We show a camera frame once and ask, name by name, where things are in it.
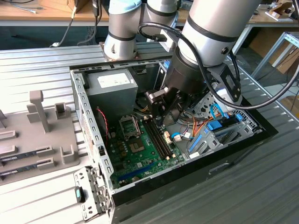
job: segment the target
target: motherboard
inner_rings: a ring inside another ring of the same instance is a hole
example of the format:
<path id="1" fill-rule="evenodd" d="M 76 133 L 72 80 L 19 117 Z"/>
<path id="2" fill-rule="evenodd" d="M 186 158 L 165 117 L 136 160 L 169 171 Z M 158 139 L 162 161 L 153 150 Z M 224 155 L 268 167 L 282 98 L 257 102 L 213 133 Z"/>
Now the motherboard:
<path id="1" fill-rule="evenodd" d="M 184 161 L 174 143 L 166 141 L 164 129 L 158 129 L 152 120 L 139 120 L 136 124 L 136 130 L 140 132 L 139 136 L 134 135 L 125 140 L 128 130 L 135 131 L 135 123 L 126 122 L 125 125 L 121 125 L 120 122 L 109 139 L 108 154 L 114 168 L 114 173 L 111 175 L 114 189 Z"/>

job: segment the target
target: red wire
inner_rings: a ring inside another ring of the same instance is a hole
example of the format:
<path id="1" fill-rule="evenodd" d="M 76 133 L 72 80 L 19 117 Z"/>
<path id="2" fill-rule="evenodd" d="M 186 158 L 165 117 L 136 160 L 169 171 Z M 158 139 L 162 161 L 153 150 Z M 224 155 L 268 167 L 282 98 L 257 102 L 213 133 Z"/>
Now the red wire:
<path id="1" fill-rule="evenodd" d="M 108 145 L 108 123 L 107 123 L 107 119 L 106 119 L 104 113 L 100 109 L 97 108 L 97 111 L 102 114 L 102 116 L 104 118 L 104 121 L 105 121 L 105 125 L 106 125 L 106 146 L 107 146 Z"/>

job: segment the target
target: blue connector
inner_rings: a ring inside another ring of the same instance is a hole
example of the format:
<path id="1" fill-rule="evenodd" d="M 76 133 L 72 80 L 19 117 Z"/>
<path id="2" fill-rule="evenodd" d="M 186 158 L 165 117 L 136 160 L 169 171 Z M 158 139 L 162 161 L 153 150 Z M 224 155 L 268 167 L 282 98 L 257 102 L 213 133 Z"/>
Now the blue connector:
<path id="1" fill-rule="evenodd" d="M 243 117 L 241 114 L 237 113 L 235 116 L 239 121 L 243 120 Z"/>
<path id="2" fill-rule="evenodd" d="M 215 130 L 215 129 L 218 129 L 218 128 L 221 128 L 221 127 L 222 127 L 222 125 L 220 124 L 220 122 L 217 121 L 217 120 L 214 120 L 214 121 L 209 122 L 206 126 L 207 126 L 207 128 L 208 128 L 210 131 L 213 131 L 213 130 Z"/>

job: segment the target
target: metal table surface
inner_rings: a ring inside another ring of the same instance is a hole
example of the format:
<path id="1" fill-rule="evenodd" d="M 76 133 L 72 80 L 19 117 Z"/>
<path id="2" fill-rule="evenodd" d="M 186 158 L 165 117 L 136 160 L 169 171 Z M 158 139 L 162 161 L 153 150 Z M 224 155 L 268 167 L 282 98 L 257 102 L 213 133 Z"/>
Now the metal table surface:
<path id="1" fill-rule="evenodd" d="M 161 53 L 157 43 L 139 45 Z M 0 51 L 0 108 L 26 110 L 29 90 L 43 90 L 44 107 L 65 102 L 74 110 L 69 66 L 100 63 L 98 46 Z M 241 69 L 242 93 L 256 104 L 269 94 Z M 233 168 L 125 221 L 159 223 L 297 223 L 299 121 L 279 103 L 259 110 L 279 134 Z M 1 223 L 83 223 L 72 173 L 89 164 L 81 128 L 72 113 L 80 154 L 75 167 L 0 186 Z M 101 216 L 89 223 L 108 223 Z"/>

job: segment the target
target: ram slot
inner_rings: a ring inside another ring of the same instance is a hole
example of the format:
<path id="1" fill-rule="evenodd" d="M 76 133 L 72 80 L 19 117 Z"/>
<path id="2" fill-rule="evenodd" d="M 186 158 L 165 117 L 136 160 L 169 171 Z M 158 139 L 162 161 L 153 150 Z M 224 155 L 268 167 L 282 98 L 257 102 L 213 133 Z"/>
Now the ram slot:
<path id="1" fill-rule="evenodd" d="M 154 146 L 156 147 L 161 159 L 165 159 L 167 156 L 171 156 L 172 152 L 166 145 L 165 141 L 163 140 L 162 136 L 160 135 L 156 125 L 153 121 L 144 121 L 143 123 L 145 130 L 147 131 L 151 141 L 153 142 Z"/>

